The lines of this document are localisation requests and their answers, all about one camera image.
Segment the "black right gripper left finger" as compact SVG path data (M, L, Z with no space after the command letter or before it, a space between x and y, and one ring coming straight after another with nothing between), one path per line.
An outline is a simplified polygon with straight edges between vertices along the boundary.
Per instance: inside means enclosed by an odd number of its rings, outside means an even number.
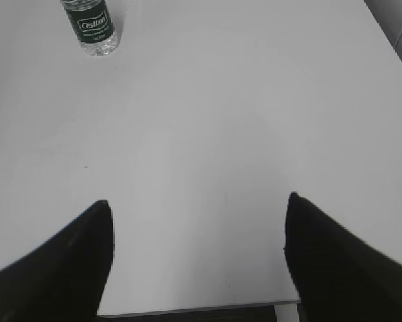
M96 321L114 258L109 203L0 270L0 321Z

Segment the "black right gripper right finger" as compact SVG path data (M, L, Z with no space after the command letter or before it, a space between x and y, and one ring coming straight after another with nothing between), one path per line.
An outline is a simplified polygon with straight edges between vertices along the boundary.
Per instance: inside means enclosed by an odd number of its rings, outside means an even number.
M402 321L402 265L296 192L284 255L308 321Z

